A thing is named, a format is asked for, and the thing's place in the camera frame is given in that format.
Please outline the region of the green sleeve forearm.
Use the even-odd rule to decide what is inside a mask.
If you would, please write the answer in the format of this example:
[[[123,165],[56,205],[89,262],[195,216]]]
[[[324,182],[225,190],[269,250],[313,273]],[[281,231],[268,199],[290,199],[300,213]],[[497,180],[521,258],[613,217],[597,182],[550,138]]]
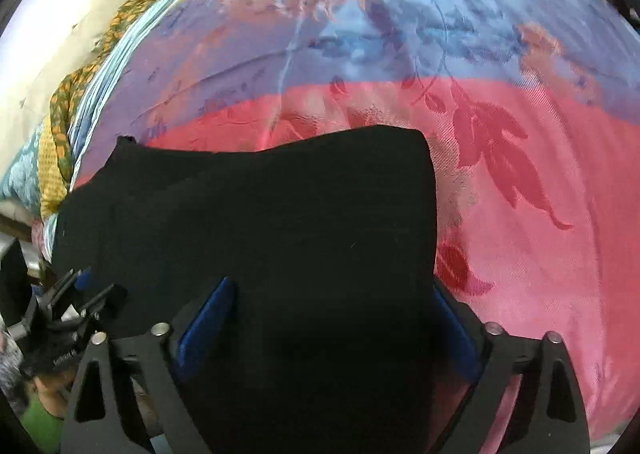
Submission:
[[[60,452],[63,419],[51,415],[36,396],[30,399],[21,424],[41,453]]]

